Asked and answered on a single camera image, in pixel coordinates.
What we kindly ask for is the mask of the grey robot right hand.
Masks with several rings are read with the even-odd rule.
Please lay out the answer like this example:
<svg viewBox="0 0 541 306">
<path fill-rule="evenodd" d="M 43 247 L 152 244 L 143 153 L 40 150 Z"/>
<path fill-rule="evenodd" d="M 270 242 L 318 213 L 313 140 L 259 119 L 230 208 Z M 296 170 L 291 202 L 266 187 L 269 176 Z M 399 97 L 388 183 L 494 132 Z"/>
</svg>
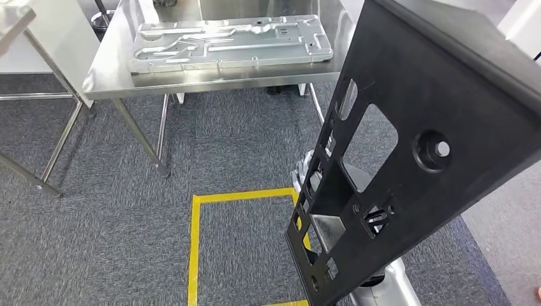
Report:
<svg viewBox="0 0 541 306">
<path fill-rule="evenodd" d="M 304 157 L 297 161 L 295 167 L 291 171 L 293 189 L 297 194 L 299 194 L 302 190 L 302 186 L 306 179 L 306 173 L 308 172 L 309 164 L 313 157 L 313 153 L 314 150 L 307 151 Z"/>
</svg>

